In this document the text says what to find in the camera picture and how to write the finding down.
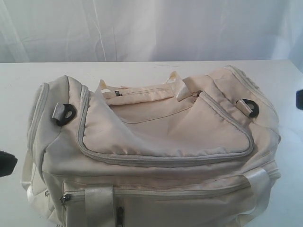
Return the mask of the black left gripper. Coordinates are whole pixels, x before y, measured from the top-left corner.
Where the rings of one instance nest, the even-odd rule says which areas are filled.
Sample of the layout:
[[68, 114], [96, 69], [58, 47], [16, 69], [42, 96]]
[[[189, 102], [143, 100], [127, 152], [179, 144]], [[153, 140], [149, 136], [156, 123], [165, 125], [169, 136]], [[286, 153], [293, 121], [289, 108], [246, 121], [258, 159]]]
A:
[[0, 177], [11, 175], [17, 162], [18, 159], [13, 154], [0, 151]]

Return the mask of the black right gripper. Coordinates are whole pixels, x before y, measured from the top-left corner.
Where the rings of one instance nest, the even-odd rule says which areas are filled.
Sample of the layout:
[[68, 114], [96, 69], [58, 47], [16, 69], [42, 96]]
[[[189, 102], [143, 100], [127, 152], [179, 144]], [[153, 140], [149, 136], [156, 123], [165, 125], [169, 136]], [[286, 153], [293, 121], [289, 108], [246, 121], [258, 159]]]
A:
[[296, 92], [296, 108], [303, 110], [303, 89]]

